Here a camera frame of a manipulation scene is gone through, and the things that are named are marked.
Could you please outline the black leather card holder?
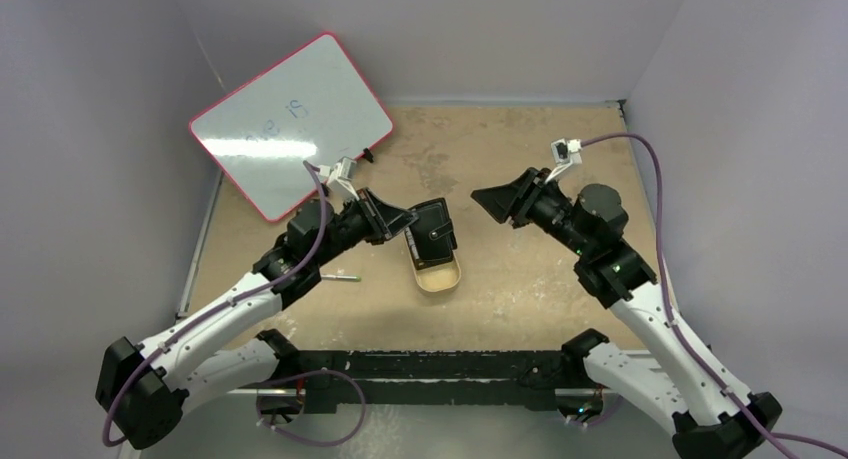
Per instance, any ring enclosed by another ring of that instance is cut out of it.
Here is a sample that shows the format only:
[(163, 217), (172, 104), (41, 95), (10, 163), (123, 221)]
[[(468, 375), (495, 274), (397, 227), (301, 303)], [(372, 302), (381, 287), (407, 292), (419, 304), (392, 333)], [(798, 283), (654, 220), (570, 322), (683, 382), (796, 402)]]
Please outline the black leather card holder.
[(417, 220), (404, 234), (414, 269), (421, 271), (452, 262), (458, 243), (446, 199), (424, 201), (410, 211)]

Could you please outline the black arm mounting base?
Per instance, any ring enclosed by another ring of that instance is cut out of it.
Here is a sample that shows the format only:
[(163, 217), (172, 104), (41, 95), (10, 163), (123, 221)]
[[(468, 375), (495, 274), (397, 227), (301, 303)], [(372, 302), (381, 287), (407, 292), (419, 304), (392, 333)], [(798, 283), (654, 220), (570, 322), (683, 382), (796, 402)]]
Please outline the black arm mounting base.
[(257, 339), (271, 347), (271, 377), (301, 385), (308, 414), (332, 414), (341, 405), (521, 406), (574, 410), (570, 390), (597, 388), (583, 364), (608, 337), (587, 329), (558, 350), (346, 351), (300, 350), (277, 330)]

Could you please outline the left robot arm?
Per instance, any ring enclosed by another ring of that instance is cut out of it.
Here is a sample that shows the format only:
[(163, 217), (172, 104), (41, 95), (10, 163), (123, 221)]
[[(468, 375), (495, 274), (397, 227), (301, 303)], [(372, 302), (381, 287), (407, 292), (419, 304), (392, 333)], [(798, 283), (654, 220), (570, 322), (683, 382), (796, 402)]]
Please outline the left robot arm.
[(218, 299), (140, 342), (113, 342), (95, 393), (107, 413), (105, 445), (118, 445), (110, 436), (117, 427), (123, 441), (145, 449), (210, 398), (266, 381), (275, 388), (292, 384), (301, 371), (300, 354), (281, 333), (262, 331), (232, 351), (225, 345), (306, 296), (320, 283), (323, 265), (361, 242), (383, 244), (417, 218), (368, 188), (356, 191), (339, 212), (325, 198), (307, 202), (273, 247)]

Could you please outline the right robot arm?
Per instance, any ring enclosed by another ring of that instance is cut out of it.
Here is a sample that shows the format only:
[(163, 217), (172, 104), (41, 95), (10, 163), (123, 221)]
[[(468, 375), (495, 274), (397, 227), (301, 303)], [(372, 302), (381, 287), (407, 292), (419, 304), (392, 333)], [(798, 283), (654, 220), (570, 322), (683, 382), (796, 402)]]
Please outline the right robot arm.
[(574, 252), (580, 285), (657, 364), (645, 366), (598, 332), (585, 331), (563, 346), (564, 378), (612, 388), (667, 432), (682, 458), (747, 456), (776, 424), (779, 402), (768, 392), (753, 393), (665, 303), (656, 273), (623, 237), (628, 214), (615, 189), (589, 184), (570, 199), (547, 175), (529, 168), (471, 197), (496, 222), (534, 224)]

